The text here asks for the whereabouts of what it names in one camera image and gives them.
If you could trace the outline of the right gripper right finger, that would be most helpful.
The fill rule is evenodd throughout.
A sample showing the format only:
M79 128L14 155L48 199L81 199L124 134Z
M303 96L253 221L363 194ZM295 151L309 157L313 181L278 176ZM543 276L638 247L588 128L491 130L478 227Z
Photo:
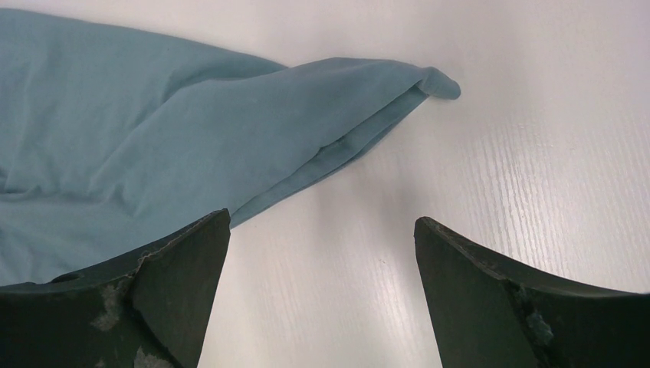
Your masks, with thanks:
M572 281L429 217L415 256L445 367L647 367L649 296Z

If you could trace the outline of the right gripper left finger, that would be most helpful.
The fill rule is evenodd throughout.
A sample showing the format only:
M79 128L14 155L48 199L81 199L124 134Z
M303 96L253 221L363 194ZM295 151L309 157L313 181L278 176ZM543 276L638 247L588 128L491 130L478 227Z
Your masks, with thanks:
M195 367L230 239L227 210L44 284L1 289L3 367Z

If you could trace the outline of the blue-grey polo t-shirt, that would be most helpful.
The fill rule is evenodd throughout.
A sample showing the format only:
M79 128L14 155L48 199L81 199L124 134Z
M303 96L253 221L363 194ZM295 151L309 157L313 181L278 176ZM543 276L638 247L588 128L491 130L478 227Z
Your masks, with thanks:
M1 11L1 283L44 283L215 210L239 225L334 174L428 97L433 67L285 67L164 34Z

